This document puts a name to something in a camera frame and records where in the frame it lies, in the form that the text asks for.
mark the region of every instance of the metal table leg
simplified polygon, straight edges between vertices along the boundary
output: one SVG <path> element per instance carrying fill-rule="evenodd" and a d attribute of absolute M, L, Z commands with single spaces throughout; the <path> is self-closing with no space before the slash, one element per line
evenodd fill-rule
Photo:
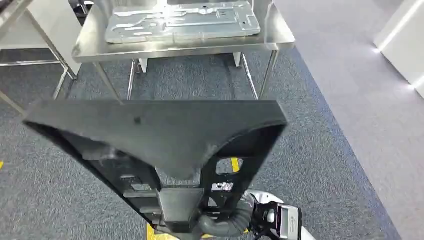
<path fill-rule="evenodd" d="M 62 86 L 64 85 L 67 73 L 68 73 L 68 68 L 66 68 L 65 71 L 63 71 L 62 76 L 60 76 L 59 84 L 57 85 L 56 90 L 54 91 L 54 94 L 53 94 L 53 100 L 58 99 L 58 96 L 62 90 Z"/>
<path fill-rule="evenodd" d="M 271 57 L 269 58 L 268 62 L 268 68 L 266 69 L 265 73 L 265 78 L 263 79 L 262 88 L 260 89 L 259 99 L 263 99 L 264 97 L 264 92 L 268 87 L 268 80 L 270 79 L 274 66 L 276 65 L 278 54 L 278 50 L 273 50 L 271 53 Z"/>
<path fill-rule="evenodd" d="M 255 100 L 259 100 L 258 93 L 256 92 L 255 84 L 252 80 L 251 71 L 248 66 L 248 61 L 246 60 L 246 56 L 244 53 L 241 53 L 241 58 L 243 59 L 244 70 L 246 70 L 247 78 L 249 78 L 250 88 L 252 89 L 253 97 Z"/>
<path fill-rule="evenodd" d="M 2 62 L 0 67 L 16 67 L 16 66 L 34 66 L 34 65 L 47 65 L 47 64 L 60 64 L 57 60 L 35 60 L 35 61 L 12 61 Z"/>
<path fill-rule="evenodd" d="M 20 107 L 17 103 L 15 103 L 14 101 L 12 101 L 12 99 L 10 99 L 1 90 L 0 90 L 0 99 L 2 99 L 3 101 L 5 101 L 6 103 L 8 103 L 12 108 L 14 108 L 20 114 L 23 115 L 25 113 L 25 111 L 24 111 L 24 109 L 22 109 L 22 107 Z"/>
<path fill-rule="evenodd" d="M 71 70 L 68 63 L 65 61 L 65 59 L 62 57 L 58 49 L 55 47 L 53 42 L 50 40 L 50 38 L 47 36 L 46 32 L 43 30 L 43 28 L 39 25 L 39 23 L 34 18 L 33 14 L 30 11 L 26 11 L 25 14 L 28 16 L 28 18 L 31 21 L 32 26 L 35 28 L 35 30 L 40 34 L 42 39 L 45 41 L 45 43 L 48 45 L 48 48 L 50 49 L 51 53 L 54 55 L 54 57 L 60 62 L 60 64 L 63 67 L 63 70 L 67 69 L 67 74 L 69 75 L 70 79 L 77 80 L 77 75 Z"/>
<path fill-rule="evenodd" d="M 87 5 L 85 3 L 84 0 L 78 0 L 79 6 L 82 9 L 82 12 L 84 13 L 85 16 L 87 16 L 89 14 L 89 9 L 87 8 Z"/>
<path fill-rule="evenodd" d="M 132 60 L 131 72 L 129 73 L 128 94 L 126 96 L 127 100 L 131 100 L 131 94 L 133 93 L 133 84 L 134 84 L 134 77 L 136 76 L 137 65 L 138 65 L 138 60 Z"/>
<path fill-rule="evenodd" d="M 106 84 L 107 88 L 109 88 L 113 97 L 122 104 L 122 101 L 119 97 L 118 92 L 115 90 L 114 85 L 112 84 L 111 80 L 109 79 L 102 65 L 99 62 L 93 62 L 93 65 L 95 69 L 97 70 L 98 74 L 100 75 L 101 80 L 104 82 L 104 84 Z"/>

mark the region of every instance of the gray carpet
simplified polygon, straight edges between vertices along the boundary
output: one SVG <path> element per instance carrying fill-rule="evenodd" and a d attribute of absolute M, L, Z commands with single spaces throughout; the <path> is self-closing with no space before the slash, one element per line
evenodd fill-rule
<path fill-rule="evenodd" d="M 13 55 L 0 52 L 0 60 Z M 269 55 L 246 53 L 257 86 Z M 130 62 L 104 67 L 119 94 L 126 96 Z M 48 99 L 61 74 L 57 65 L 0 71 L 0 88 L 25 106 Z M 317 240 L 400 239 L 296 49 L 280 55 L 269 86 L 266 98 L 278 99 L 290 127 L 251 188 L 302 207 L 304 225 Z M 82 66 L 79 80 L 65 95 L 111 97 L 90 64 Z M 149 60 L 148 73 L 137 76 L 132 96 L 253 99 L 244 70 L 234 67 L 229 54 Z M 17 113 L 2 102 L 0 111 L 0 239 L 146 238 L 146 224 L 120 198 L 22 127 Z"/>

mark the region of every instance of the white wall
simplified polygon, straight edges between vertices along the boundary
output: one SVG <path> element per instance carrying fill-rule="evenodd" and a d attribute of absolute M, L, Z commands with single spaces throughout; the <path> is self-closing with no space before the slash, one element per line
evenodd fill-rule
<path fill-rule="evenodd" d="M 424 0 L 406 0 L 374 43 L 424 97 Z"/>

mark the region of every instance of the black plastic part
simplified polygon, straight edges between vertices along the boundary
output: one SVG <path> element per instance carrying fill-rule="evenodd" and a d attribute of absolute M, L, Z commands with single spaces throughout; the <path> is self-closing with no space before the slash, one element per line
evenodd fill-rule
<path fill-rule="evenodd" d="M 257 100 L 44 101 L 23 122 L 153 228 L 171 233 L 194 233 L 199 214 L 228 219 L 287 124 L 276 101 Z M 243 159 L 240 171 L 216 174 L 218 161 L 231 157 Z M 155 168 L 176 179 L 201 169 L 200 185 L 163 186 Z M 233 187 L 212 192 L 213 183 Z M 149 189 L 138 189 L 143 185 Z M 208 207 L 209 197 L 217 207 Z"/>
<path fill-rule="evenodd" d="M 162 219 L 174 233 L 190 233 L 200 216 L 202 188 L 164 188 L 158 193 Z"/>

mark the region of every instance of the yellow floor marking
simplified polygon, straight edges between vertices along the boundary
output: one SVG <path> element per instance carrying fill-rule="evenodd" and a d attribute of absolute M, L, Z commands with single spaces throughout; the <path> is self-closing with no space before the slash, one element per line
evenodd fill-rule
<path fill-rule="evenodd" d="M 237 157 L 231 158 L 231 165 L 232 165 L 232 171 L 234 173 L 237 173 L 238 171 L 240 171 L 239 160 L 237 159 Z M 205 234 L 201 238 L 208 239 L 213 237 L 214 236 L 212 235 Z M 147 224 L 147 240 L 178 240 L 178 238 L 171 236 L 169 234 L 165 234 L 165 233 L 156 234 L 155 230 L 150 226 L 150 224 Z"/>

